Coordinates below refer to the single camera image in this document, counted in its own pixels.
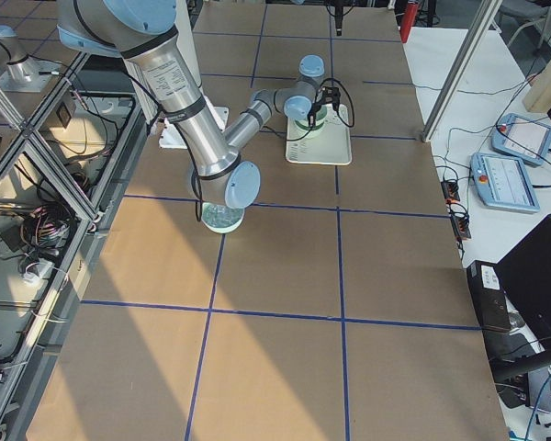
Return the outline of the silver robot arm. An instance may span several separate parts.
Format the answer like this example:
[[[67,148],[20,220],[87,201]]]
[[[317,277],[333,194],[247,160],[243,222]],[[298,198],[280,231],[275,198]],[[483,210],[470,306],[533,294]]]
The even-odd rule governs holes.
[[[334,86],[325,86],[325,65],[319,55],[309,54],[299,62],[299,77],[288,88],[262,89],[252,95],[250,105],[224,131],[230,147],[241,150],[275,113],[299,121],[304,132],[300,141],[317,131],[317,114],[322,107],[332,105],[339,112],[341,94]]]
[[[228,143],[177,48],[174,1],[60,1],[61,42],[136,64],[193,157],[204,200],[244,209],[256,199],[258,167]]]

